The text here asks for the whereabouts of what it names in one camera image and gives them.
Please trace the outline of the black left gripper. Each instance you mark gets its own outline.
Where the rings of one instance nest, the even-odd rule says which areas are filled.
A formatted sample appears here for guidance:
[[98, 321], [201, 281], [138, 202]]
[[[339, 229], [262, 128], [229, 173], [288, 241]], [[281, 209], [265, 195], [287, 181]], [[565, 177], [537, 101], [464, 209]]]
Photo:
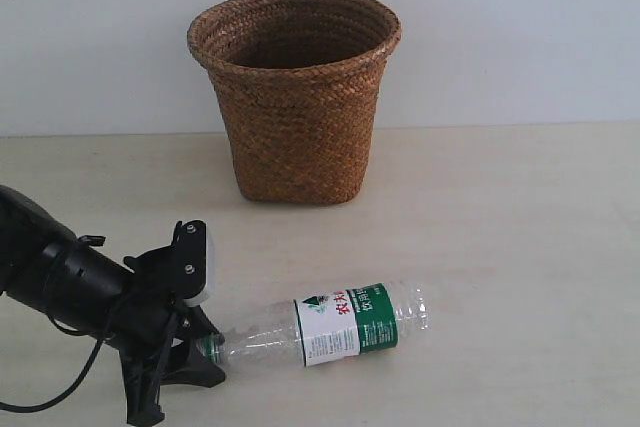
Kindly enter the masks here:
[[129, 425], [164, 421], [164, 385], [213, 388], [226, 373], [205, 353], [219, 330], [200, 306], [188, 307], [169, 285], [171, 254], [128, 258], [133, 283], [110, 312], [108, 344], [119, 352]]

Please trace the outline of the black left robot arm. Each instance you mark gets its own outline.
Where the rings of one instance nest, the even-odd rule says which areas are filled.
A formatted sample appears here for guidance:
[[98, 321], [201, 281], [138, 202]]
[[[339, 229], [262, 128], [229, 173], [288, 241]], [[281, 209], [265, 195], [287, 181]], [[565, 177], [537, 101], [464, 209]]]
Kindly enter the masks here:
[[4, 403], [2, 410], [36, 413], [61, 403], [105, 345], [118, 352], [132, 426], [164, 420], [164, 385], [211, 388], [225, 381], [201, 345], [224, 338], [201, 308], [213, 291], [214, 250], [206, 224], [179, 222], [168, 245], [122, 263], [100, 253], [104, 242], [102, 236], [76, 235], [32, 199], [1, 188], [2, 293], [44, 314], [60, 332], [96, 341], [61, 394], [31, 406]]

